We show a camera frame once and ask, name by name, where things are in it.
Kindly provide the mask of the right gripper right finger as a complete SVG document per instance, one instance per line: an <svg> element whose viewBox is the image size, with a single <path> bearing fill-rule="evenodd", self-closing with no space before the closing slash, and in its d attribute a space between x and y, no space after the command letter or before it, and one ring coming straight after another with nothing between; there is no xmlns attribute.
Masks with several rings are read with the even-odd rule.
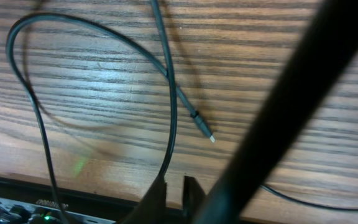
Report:
<svg viewBox="0 0 358 224"><path fill-rule="evenodd" d="M199 182L190 176L184 176L182 193L182 210L185 223L190 223L206 194Z"/></svg>

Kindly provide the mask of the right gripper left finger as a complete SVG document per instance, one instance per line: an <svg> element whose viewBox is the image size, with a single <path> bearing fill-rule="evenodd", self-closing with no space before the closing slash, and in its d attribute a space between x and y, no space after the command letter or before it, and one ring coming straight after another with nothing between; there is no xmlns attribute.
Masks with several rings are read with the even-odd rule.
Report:
<svg viewBox="0 0 358 224"><path fill-rule="evenodd" d="M157 177L138 206L118 224L163 223L166 210L167 185L163 177Z"/></svg>

